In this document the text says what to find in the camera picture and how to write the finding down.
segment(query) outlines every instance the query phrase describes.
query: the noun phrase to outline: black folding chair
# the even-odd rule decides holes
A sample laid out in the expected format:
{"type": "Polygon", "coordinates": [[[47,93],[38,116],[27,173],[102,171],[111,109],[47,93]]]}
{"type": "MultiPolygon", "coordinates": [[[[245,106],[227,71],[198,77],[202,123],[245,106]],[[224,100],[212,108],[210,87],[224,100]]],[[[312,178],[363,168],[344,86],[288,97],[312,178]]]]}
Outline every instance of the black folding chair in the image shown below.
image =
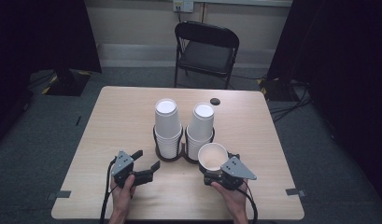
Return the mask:
{"type": "Polygon", "coordinates": [[[231,30],[197,21],[183,21],[176,26],[178,68],[215,77],[226,77],[225,89],[239,48],[239,38],[231,30]]]}

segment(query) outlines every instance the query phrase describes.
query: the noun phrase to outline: gray carpet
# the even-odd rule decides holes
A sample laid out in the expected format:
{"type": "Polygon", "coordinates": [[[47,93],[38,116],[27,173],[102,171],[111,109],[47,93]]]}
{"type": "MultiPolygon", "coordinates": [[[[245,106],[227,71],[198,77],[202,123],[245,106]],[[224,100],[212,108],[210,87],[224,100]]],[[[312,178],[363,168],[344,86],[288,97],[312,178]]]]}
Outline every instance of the gray carpet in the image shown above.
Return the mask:
{"type": "MultiPolygon", "coordinates": [[[[266,72],[235,68],[231,85],[236,90],[258,91],[256,81],[250,78],[266,72]]],[[[34,74],[32,80],[49,73],[34,74]]],[[[104,68],[103,74],[91,76],[80,97],[43,95],[44,80],[32,84],[32,103],[0,143],[0,223],[98,223],[55,220],[50,215],[54,201],[46,198],[63,184],[100,90],[109,85],[172,87],[174,68],[104,68]]],[[[224,86],[216,77],[194,73],[188,77],[181,73],[178,82],[187,88],[224,86]]],[[[301,94],[303,87],[296,90],[301,94]]],[[[294,103],[268,105],[282,108],[294,103]]],[[[374,188],[357,163],[331,139],[326,127],[313,105],[295,109],[276,122],[295,185],[307,193],[301,199],[305,217],[294,223],[382,223],[382,202],[374,188]]]]}

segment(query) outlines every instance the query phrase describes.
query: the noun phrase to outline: wrist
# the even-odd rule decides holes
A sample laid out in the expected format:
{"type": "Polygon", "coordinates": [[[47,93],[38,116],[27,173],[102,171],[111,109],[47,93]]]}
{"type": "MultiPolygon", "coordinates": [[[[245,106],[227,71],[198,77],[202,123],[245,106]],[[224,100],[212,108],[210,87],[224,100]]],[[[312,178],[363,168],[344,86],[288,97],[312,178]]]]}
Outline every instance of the wrist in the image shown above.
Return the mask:
{"type": "Polygon", "coordinates": [[[109,224],[123,224],[126,220],[126,213],[122,211],[113,211],[111,218],[109,219],[109,224]]]}
{"type": "Polygon", "coordinates": [[[248,224],[246,211],[233,214],[233,224],[248,224]]]}

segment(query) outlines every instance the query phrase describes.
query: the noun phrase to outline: white paper cup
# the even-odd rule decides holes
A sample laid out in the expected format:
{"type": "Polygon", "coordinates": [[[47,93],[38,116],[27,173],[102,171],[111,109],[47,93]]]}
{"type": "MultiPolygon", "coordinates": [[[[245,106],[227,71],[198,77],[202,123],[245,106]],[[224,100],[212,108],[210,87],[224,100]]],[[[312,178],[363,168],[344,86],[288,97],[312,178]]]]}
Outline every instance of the white paper cup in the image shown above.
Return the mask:
{"type": "Polygon", "coordinates": [[[182,128],[179,130],[178,134],[172,138],[163,138],[156,133],[156,143],[158,144],[159,152],[166,159],[173,159],[177,155],[179,137],[181,136],[182,128]]]}
{"type": "Polygon", "coordinates": [[[188,132],[193,139],[205,141],[209,139],[214,125],[214,108],[208,103],[197,104],[193,109],[188,132]]]}
{"type": "Polygon", "coordinates": [[[162,138],[173,138],[181,129],[177,104],[172,99],[162,99],[155,106],[155,131],[162,138]]]}
{"type": "Polygon", "coordinates": [[[200,148],[198,158],[207,171],[216,172],[228,160],[228,152],[218,143],[208,143],[200,148]]]}
{"type": "Polygon", "coordinates": [[[193,159],[194,161],[197,161],[198,160],[197,155],[199,153],[200,148],[210,142],[210,139],[213,137],[213,133],[211,132],[210,137],[204,141],[198,141],[193,139],[189,135],[189,127],[187,127],[186,134],[187,134],[187,140],[188,140],[187,142],[188,157],[193,159]]]}

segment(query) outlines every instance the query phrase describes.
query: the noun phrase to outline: chair leg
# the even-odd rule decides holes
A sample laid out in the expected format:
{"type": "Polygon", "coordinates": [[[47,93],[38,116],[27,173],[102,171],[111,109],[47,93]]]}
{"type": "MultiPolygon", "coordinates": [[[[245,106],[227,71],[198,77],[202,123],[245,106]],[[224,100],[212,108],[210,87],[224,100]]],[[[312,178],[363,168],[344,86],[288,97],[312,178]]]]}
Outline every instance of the chair leg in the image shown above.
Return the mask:
{"type": "Polygon", "coordinates": [[[226,77],[225,90],[228,90],[229,80],[231,80],[231,74],[232,73],[229,73],[228,76],[226,77]]]}
{"type": "Polygon", "coordinates": [[[174,88],[177,87],[177,79],[178,79],[178,65],[176,64],[176,72],[174,74],[174,88]]]}

